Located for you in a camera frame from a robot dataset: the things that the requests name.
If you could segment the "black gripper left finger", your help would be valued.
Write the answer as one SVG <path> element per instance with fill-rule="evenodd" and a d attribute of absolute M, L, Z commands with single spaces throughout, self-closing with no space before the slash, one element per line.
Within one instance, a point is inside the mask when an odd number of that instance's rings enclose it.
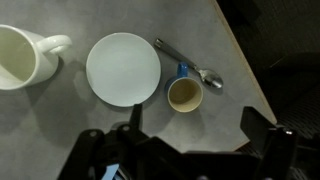
<path fill-rule="evenodd" d="M 131 127 L 140 130 L 142 128 L 143 105 L 135 104 L 130 116 L 129 124 Z"/>

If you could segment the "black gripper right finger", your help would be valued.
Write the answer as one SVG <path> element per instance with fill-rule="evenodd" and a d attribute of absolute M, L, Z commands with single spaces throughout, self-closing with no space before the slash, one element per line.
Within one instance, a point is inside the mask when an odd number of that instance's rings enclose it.
<path fill-rule="evenodd" d="M 245 106 L 242 111 L 240 128 L 250 140 L 253 148 L 262 153 L 269 131 L 275 129 L 276 125 L 266 119 L 254 107 Z"/>

